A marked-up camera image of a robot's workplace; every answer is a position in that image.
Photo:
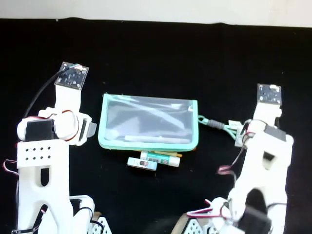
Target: perforated plate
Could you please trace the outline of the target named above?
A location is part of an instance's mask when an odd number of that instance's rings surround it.
[[[112,234],[111,229],[108,226],[108,223],[106,221],[106,218],[100,217],[97,220],[99,223],[101,223],[104,226],[103,234]],[[92,228],[92,234],[101,234],[101,227],[99,227],[97,224],[93,224]]]
[[[203,234],[203,230],[199,225],[197,219],[190,219],[188,225],[186,226],[183,234]]]

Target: wire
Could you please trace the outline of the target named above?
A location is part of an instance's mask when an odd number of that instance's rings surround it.
[[[269,210],[269,208],[271,208],[271,207],[273,207],[273,206],[277,206],[277,205],[284,205],[284,206],[287,206],[287,203],[283,203],[283,202],[271,203],[270,205],[267,206],[267,210]]]
[[[91,209],[90,207],[87,207],[87,206],[81,207],[81,208],[78,210],[78,212],[81,211],[81,210],[85,210],[85,209],[91,211],[91,219],[90,219],[90,221],[91,221],[91,220],[92,220],[92,217],[93,217],[93,211],[92,211],[92,209]]]
[[[90,223],[98,224],[98,225],[102,228],[101,234],[103,234],[103,231],[104,231],[104,226],[103,226],[103,224],[101,224],[100,222],[97,222],[97,221],[95,221],[95,220],[91,220]]]
[[[245,146],[246,141],[247,141],[248,139],[250,139],[250,138],[253,138],[254,135],[255,135],[254,132],[246,132],[246,133],[244,134],[243,138],[242,138],[243,146]]]
[[[75,68],[79,66],[79,64],[74,64],[71,66],[66,67],[64,70],[62,71],[58,71],[56,72],[53,76],[51,76],[51,78],[49,78],[42,86],[41,88],[37,91],[36,95],[33,97],[33,99],[31,100],[29,106],[27,107],[24,117],[26,118],[29,114],[29,111],[31,110],[31,108],[33,107],[33,105],[35,104],[36,100],[38,99],[38,97],[40,96],[40,94],[42,93],[42,91],[54,80],[56,80],[57,77],[59,77],[60,75],[62,75],[64,72],[68,71],[69,69]]]
[[[6,165],[5,165],[6,162],[9,162],[9,163],[16,163],[17,161],[16,161],[16,160],[9,160],[9,159],[6,159],[6,160],[3,162],[2,167],[3,167],[3,169],[4,169],[6,172],[9,172],[9,173],[12,173],[12,174],[14,174],[14,175],[16,175],[16,176],[19,176],[19,174],[18,174],[17,172],[11,171],[11,170],[9,170],[9,169],[6,167]]]
[[[73,115],[75,115],[75,113],[74,113],[73,111],[71,111],[71,110],[62,111],[62,114],[66,113],[66,112],[71,112]],[[75,116],[76,116],[76,121],[77,121],[77,125],[78,125],[77,131],[76,131],[76,133],[75,133],[71,138],[66,139],[65,141],[70,141],[70,140],[74,139],[75,136],[77,136],[77,134],[78,134],[78,132],[79,132],[79,120],[78,120],[78,116],[77,116],[77,115],[75,115]]]
[[[205,202],[207,204],[209,204],[210,206],[210,201],[205,199]],[[221,206],[220,208],[220,212],[219,214],[207,214],[208,212],[212,211],[213,208],[204,208],[204,209],[200,209],[200,210],[196,210],[196,211],[189,211],[186,213],[186,215],[188,217],[191,217],[191,218],[223,218],[223,219],[229,219],[228,217],[225,217],[223,214],[222,214],[222,209],[223,207],[225,206],[225,203],[223,203],[223,205]]]
[[[233,180],[234,180],[234,187],[235,187],[235,184],[236,184],[236,181],[237,181],[237,176],[236,176],[236,173],[232,170],[230,170],[233,165],[238,161],[239,157],[241,156],[241,154],[243,153],[245,149],[245,144],[242,145],[242,148],[240,149],[238,155],[236,156],[236,158],[234,159],[234,161],[232,162],[231,165],[223,165],[223,166],[220,166],[217,170],[217,174],[218,175],[232,175],[233,176]]]

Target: white plastic part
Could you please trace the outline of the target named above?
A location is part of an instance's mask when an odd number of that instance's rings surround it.
[[[41,168],[49,168],[49,182],[42,186]],[[18,230],[33,227],[37,214],[46,204],[58,227],[58,234],[73,230],[73,207],[69,201],[68,144],[63,140],[18,143],[19,169]]]
[[[81,104],[81,90],[55,85],[55,92],[55,109],[79,112]]]
[[[106,221],[106,218],[100,217],[97,220],[99,223],[101,223],[104,226],[103,234],[112,234],[111,229],[108,226],[108,223]],[[97,224],[93,224],[92,232],[90,234],[101,234],[101,227],[99,227]]]
[[[92,198],[86,195],[70,196],[69,199],[80,199],[80,208],[89,207],[92,210],[92,213],[88,209],[80,210],[73,217],[73,231],[70,233],[86,234],[89,229],[90,219],[92,218],[92,214],[94,213],[94,202]],[[57,225],[53,219],[50,209],[48,209],[46,213],[42,216],[42,221],[39,226],[38,234],[58,234]]]
[[[248,193],[252,189],[259,189],[266,203],[287,203],[285,192],[287,169],[292,158],[293,138],[286,135],[286,142],[281,141],[264,132],[259,132],[247,141],[247,152],[242,172],[235,187],[229,193],[232,199],[234,220],[239,220],[245,210]],[[264,152],[274,156],[270,162],[263,158]],[[272,219],[273,234],[284,230],[286,206],[269,210],[268,216]]]
[[[183,234],[203,234],[203,230],[196,218],[192,218],[189,221]]]
[[[211,203],[210,207],[213,209],[208,212],[208,215],[220,215],[220,209],[222,207],[222,215],[224,217],[231,217],[230,210],[224,206],[226,199],[222,197],[215,198]],[[203,227],[204,234],[244,234],[244,231],[234,227],[230,220],[225,220],[222,217],[210,218],[208,224]]]
[[[53,119],[57,119],[58,118],[58,115],[64,115],[65,113],[62,114],[62,111],[64,110],[57,110],[55,108],[46,108],[45,110],[40,110],[39,111],[39,116],[41,117],[49,117],[51,114],[57,114],[56,116],[51,116],[51,118]],[[75,134],[76,136],[67,141],[68,144],[70,145],[77,145],[77,146],[80,146],[82,144],[84,144],[86,141],[87,141],[87,138],[88,138],[88,131],[89,131],[89,127],[90,127],[90,123],[92,122],[92,118],[86,114],[83,114],[83,113],[77,113],[77,112],[74,112],[77,119],[78,119],[78,131],[76,129]],[[69,121],[72,121],[72,124],[63,124],[61,123],[61,121],[56,121],[55,122],[55,125],[59,124],[61,125],[61,128],[59,127],[56,127],[55,129],[58,131],[57,133],[69,133],[69,132],[72,132],[72,130],[75,128],[75,119],[72,118],[72,117],[69,117],[65,123],[68,123]]]
[[[54,132],[59,139],[71,139],[77,134],[79,123],[78,117],[74,112],[67,111],[51,118],[54,119]]]
[[[254,111],[253,119],[260,119],[268,125],[274,126],[275,119],[281,117],[281,115],[282,110],[280,109],[280,105],[258,102]]]

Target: green cable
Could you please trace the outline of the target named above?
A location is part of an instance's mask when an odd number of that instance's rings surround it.
[[[230,136],[231,136],[234,140],[236,140],[236,135],[235,135],[236,132],[234,133],[233,130],[228,129],[228,128],[226,128],[225,126],[224,126],[223,130],[226,131],[228,134],[230,134]]]
[[[214,128],[217,128],[217,129],[221,129],[221,128],[218,128],[218,127],[215,127],[215,126],[212,126],[212,125],[209,125],[209,119],[207,119],[206,117],[204,116],[198,116],[198,122],[201,123],[201,124],[204,124],[204,125],[208,125],[210,127],[214,127]],[[215,120],[213,120],[214,123],[217,123],[218,125],[219,124],[223,124],[223,123],[220,123],[220,122],[217,122]],[[234,140],[236,140],[236,130],[233,130],[231,129],[231,127],[227,124],[223,124],[223,128],[222,130],[224,130],[225,132],[227,132]]]

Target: hole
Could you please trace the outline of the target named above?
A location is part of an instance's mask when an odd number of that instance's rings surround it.
[[[49,183],[50,179],[50,169],[49,168],[41,168],[40,170],[40,182],[44,187]]]

